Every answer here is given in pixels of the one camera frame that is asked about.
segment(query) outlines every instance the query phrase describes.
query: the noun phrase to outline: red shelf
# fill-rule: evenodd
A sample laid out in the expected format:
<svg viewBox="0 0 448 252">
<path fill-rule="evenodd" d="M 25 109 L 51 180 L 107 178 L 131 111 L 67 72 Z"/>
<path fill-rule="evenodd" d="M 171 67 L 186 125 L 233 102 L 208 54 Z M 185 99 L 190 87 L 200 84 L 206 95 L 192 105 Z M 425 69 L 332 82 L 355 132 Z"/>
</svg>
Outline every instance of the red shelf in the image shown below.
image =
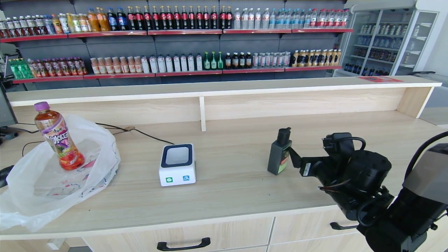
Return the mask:
<svg viewBox="0 0 448 252">
<path fill-rule="evenodd" d="M 77 81 L 82 79 L 83 76 L 43 77 L 43 78 L 13 80 L 13 83 L 20 84 L 20 83 L 49 82 L 49 81 Z"/>
<path fill-rule="evenodd" d="M 85 80 L 89 79 L 112 79 L 112 78 L 144 78 L 144 77 L 154 77 L 155 74 L 89 74 L 84 75 Z"/>
<path fill-rule="evenodd" d="M 340 65 L 325 65 L 325 66 L 305 66 L 305 67 L 287 67 L 285 72 L 295 71 L 314 71 L 314 70 L 328 70 L 328 69 L 342 69 Z"/>
<path fill-rule="evenodd" d="M 191 71 L 191 72 L 172 72 L 172 73 L 156 73 L 156 77 L 163 76 L 185 76 L 185 75 L 210 75 L 210 74 L 222 74 L 222 70 L 209 70 L 209 71 Z"/>
<path fill-rule="evenodd" d="M 147 35 L 145 30 L 117 30 L 117 31 L 94 31 L 70 33 L 69 38 L 89 38 L 89 37 L 107 37 L 107 36 L 128 36 L 128 35 Z"/>
<path fill-rule="evenodd" d="M 19 42 L 19 41 L 31 41 L 31 40 L 43 40 L 43 39 L 66 39 L 67 34 L 52 34 L 52 35 L 36 35 L 25 37 L 14 37 L 0 39 L 2 43 Z"/>
<path fill-rule="evenodd" d="M 213 30 L 149 30 L 148 35 L 181 35 L 181 34 L 222 34 L 219 29 Z"/>
<path fill-rule="evenodd" d="M 223 70 L 223 74 L 275 73 L 284 72 L 284 68 L 250 68 Z"/>
<path fill-rule="evenodd" d="M 353 32 L 353 29 L 293 29 L 293 33 L 315 33 L 315 32 Z"/>
<path fill-rule="evenodd" d="M 243 33 L 291 33 L 291 29 L 257 29 L 257 30 L 236 30 L 224 29 L 224 34 L 243 34 Z"/>
</svg>

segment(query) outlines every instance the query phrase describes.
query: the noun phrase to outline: drawer handle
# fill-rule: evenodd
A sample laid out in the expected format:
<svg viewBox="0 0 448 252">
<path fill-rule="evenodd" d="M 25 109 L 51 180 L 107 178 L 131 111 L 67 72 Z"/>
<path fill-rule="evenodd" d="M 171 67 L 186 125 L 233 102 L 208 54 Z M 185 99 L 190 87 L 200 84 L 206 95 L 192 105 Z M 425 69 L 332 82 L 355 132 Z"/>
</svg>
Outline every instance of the drawer handle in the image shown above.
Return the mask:
<svg viewBox="0 0 448 252">
<path fill-rule="evenodd" d="M 157 249 L 160 251 L 178 251 L 178 250 L 187 250 L 187 249 L 195 249 L 195 248 L 203 248 L 210 245 L 210 237 L 202 238 L 202 241 L 199 245 L 191 246 L 191 247 L 183 247 L 183 248 L 168 248 L 166 242 L 158 242 Z"/>
</svg>

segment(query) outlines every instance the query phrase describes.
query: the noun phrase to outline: purple bottle cap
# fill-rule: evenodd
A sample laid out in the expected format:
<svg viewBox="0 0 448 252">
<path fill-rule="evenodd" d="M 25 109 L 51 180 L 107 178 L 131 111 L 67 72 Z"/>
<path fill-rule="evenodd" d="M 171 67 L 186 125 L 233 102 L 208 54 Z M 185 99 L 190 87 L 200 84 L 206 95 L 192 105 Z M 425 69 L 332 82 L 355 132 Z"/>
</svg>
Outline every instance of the purple bottle cap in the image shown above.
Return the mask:
<svg viewBox="0 0 448 252">
<path fill-rule="evenodd" d="M 48 102 L 46 101 L 41 101 L 34 104 L 34 109 L 36 109 L 36 111 L 49 110 L 50 105 L 48 105 Z"/>
</svg>

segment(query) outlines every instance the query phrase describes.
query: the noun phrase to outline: iced tea bottle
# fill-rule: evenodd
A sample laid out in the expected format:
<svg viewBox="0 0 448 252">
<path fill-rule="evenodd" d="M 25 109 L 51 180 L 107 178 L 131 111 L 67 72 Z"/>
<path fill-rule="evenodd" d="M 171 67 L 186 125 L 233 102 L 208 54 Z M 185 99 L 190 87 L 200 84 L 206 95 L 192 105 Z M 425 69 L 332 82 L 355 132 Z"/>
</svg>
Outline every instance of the iced tea bottle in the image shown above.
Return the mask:
<svg viewBox="0 0 448 252">
<path fill-rule="evenodd" d="M 79 152 L 69 134 L 62 115 L 50 110 L 47 102 L 34 104 L 38 112 L 34 118 L 37 128 L 50 144 L 59 159 L 59 165 L 65 170 L 74 170 L 84 164 L 84 156 Z"/>
</svg>

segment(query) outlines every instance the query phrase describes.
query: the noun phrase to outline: computer monitor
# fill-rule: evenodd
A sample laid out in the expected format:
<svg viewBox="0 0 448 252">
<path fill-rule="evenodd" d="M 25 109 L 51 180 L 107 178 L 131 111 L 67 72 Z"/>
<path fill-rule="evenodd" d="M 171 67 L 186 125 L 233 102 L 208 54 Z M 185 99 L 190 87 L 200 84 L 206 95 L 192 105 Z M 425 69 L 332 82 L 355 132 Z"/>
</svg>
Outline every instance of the computer monitor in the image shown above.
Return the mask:
<svg viewBox="0 0 448 252">
<path fill-rule="evenodd" d="M 11 104 L 6 96 L 6 90 L 3 84 L 0 83 L 0 127 L 9 126 L 17 123 Z"/>
</svg>

